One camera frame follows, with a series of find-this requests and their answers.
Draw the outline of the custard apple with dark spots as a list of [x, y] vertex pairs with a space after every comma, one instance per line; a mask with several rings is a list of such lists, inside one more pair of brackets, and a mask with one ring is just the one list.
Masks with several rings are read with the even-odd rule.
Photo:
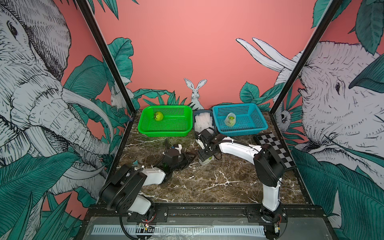
[[226, 119], [226, 125], [228, 127], [233, 127], [235, 124], [236, 124], [236, 118], [235, 117], [230, 116]]

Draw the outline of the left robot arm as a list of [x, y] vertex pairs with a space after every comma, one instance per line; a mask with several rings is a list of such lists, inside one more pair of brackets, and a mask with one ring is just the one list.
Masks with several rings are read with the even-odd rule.
[[173, 172], [187, 168], [195, 158], [181, 144], [169, 146], [166, 141], [165, 150], [152, 167], [123, 165], [103, 185], [99, 198], [107, 204], [107, 210], [119, 215], [136, 214], [141, 222], [149, 223], [156, 217], [155, 204], [141, 194], [142, 188], [164, 184]]

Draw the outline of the white foam net sleeve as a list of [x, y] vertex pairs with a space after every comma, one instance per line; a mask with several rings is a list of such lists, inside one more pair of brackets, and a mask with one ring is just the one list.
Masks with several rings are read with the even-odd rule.
[[199, 163], [202, 165], [202, 166], [205, 166], [205, 165], [207, 165], [207, 164], [209, 164], [212, 160], [214, 160], [215, 159], [215, 157], [214, 156], [211, 156], [211, 157], [209, 157], [209, 158], [207, 158], [207, 159], [205, 159], [205, 160], [201, 160], [201, 159], [199, 159]]
[[227, 127], [233, 127], [236, 124], [236, 115], [234, 113], [229, 113], [224, 121]]

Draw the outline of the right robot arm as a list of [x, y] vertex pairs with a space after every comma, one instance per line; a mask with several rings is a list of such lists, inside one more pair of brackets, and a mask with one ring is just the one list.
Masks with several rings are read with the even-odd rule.
[[282, 177], [285, 163], [272, 145], [250, 145], [216, 132], [213, 128], [194, 132], [201, 147], [198, 157], [202, 165], [210, 162], [216, 154], [229, 154], [250, 162], [255, 166], [257, 177], [263, 184], [263, 201], [260, 216], [266, 223], [279, 224], [283, 220], [280, 201]]

